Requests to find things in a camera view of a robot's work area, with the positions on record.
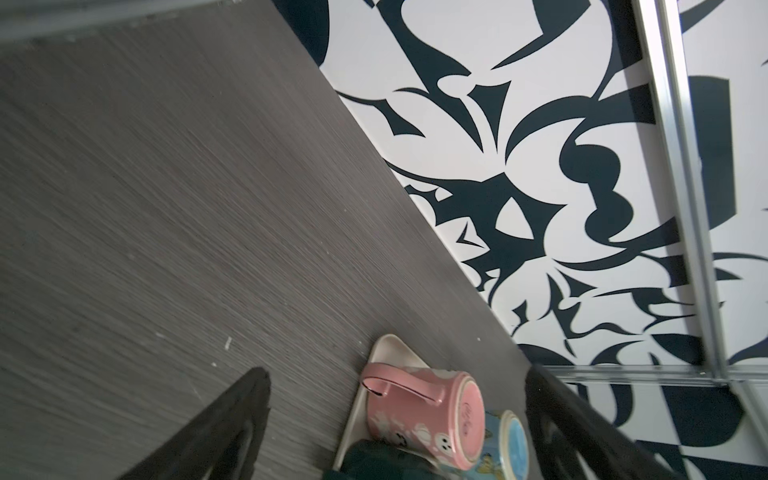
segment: dark green object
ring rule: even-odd
[[[341,472],[326,472],[323,480],[439,480],[432,463],[381,442],[360,440],[344,455]]]

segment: pink mug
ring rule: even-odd
[[[360,382],[368,395],[371,435],[428,453],[439,462],[470,469],[482,452],[485,410],[480,388],[467,372],[369,363]]]

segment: mug handle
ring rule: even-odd
[[[416,378],[386,363],[371,362],[366,365],[360,374],[360,383],[378,396],[387,396],[391,386],[398,386],[432,406],[440,405],[445,398],[445,387]]]

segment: beige tray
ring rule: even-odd
[[[399,367],[429,367],[401,339],[392,334],[384,335],[376,340],[371,349],[371,354],[368,356],[368,361],[388,363],[389,365]],[[368,422],[366,421],[367,404],[368,390],[360,385],[357,388],[355,401],[352,403],[349,419],[346,421],[339,449],[336,451],[336,458],[333,460],[333,469],[337,472],[341,469],[344,455],[346,455],[346,451],[351,444],[361,439],[371,439],[371,435],[368,433]]]

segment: gray wood grain surface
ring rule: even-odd
[[[267,0],[6,54],[0,106],[0,477],[113,478],[261,365],[256,478],[319,478],[383,333],[524,412],[524,356]]]

